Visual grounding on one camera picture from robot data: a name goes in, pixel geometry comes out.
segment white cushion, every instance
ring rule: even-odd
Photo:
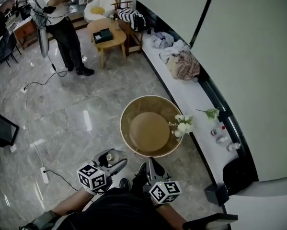
[[[112,5],[113,3],[115,3],[115,0],[93,0],[92,2],[89,2],[84,10],[84,18],[87,23],[108,18],[111,14],[114,14],[115,6]],[[105,13],[103,15],[91,13],[92,7],[102,7],[105,10]]]

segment wooden chair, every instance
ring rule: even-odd
[[[132,1],[125,1],[125,2],[117,2],[113,3],[112,5],[115,6],[115,17],[118,18],[118,9],[121,8],[121,4],[126,3],[126,8],[129,8],[129,4]],[[126,41],[125,41],[125,49],[126,49],[126,55],[128,56],[129,53],[132,52],[141,52],[142,49],[142,32],[136,32],[134,31],[129,22],[125,22],[123,20],[120,20],[118,18],[119,26],[122,29],[122,31],[126,34]]]

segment black bag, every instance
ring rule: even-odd
[[[245,159],[236,158],[223,168],[223,181],[228,194],[234,195],[253,182]]]

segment black box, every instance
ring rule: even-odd
[[[215,205],[221,206],[229,200],[225,185],[210,185],[204,189],[207,200]]]
[[[107,42],[113,39],[113,35],[109,29],[103,29],[99,32],[93,33],[93,38],[96,44]]]

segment black chair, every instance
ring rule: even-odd
[[[17,44],[17,40],[15,38],[15,35],[14,35],[14,33],[11,33],[8,36],[8,39],[7,39],[7,42],[6,42],[6,46],[4,47],[3,52],[0,53],[0,62],[5,60],[7,62],[7,64],[8,64],[8,66],[10,67],[9,62],[8,62],[8,58],[9,58],[9,56],[11,56],[11,58],[14,59],[16,63],[18,63],[18,61],[15,59],[15,57],[14,57],[14,55],[12,53],[15,47],[19,51],[19,49],[18,49],[16,44]]]

